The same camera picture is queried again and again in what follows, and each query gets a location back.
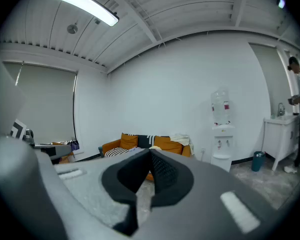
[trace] water bottle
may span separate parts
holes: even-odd
[[[219,89],[211,94],[212,113],[216,126],[230,123],[230,105],[228,91]]]

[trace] floor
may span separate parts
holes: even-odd
[[[300,181],[300,170],[296,174],[284,172],[283,168],[293,162],[293,156],[280,161],[276,171],[272,171],[273,160],[265,159],[258,172],[251,170],[250,162],[232,165],[230,173],[260,193],[275,209],[279,209],[291,195]],[[137,195],[137,219],[139,226],[150,214],[151,197],[155,193],[153,182],[145,180]]]

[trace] fluorescent light fixture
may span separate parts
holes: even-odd
[[[286,5],[286,1],[285,0],[280,0],[278,6],[282,9],[283,7],[285,7]]]
[[[79,7],[82,10],[85,10],[86,12],[92,14],[93,16],[97,17],[98,19],[108,24],[110,27],[112,27],[119,21],[119,18],[115,14],[113,14],[111,11],[109,11],[107,8],[105,8],[97,1],[94,0],[62,0],[62,1],[72,4],[76,7]]]

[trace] faucet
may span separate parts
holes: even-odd
[[[278,116],[278,117],[284,116],[284,115],[285,115],[285,112],[286,112],[285,106],[284,106],[284,104],[283,104],[282,102],[280,102],[280,103],[278,104],[278,114],[277,114],[277,116]]]

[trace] ceiling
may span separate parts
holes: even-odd
[[[300,28],[277,0],[97,1],[117,13],[116,25],[60,0],[21,0],[2,26],[0,43],[67,54],[105,73],[163,42],[213,30],[261,33],[300,49]],[[75,23],[78,32],[69,34]]]

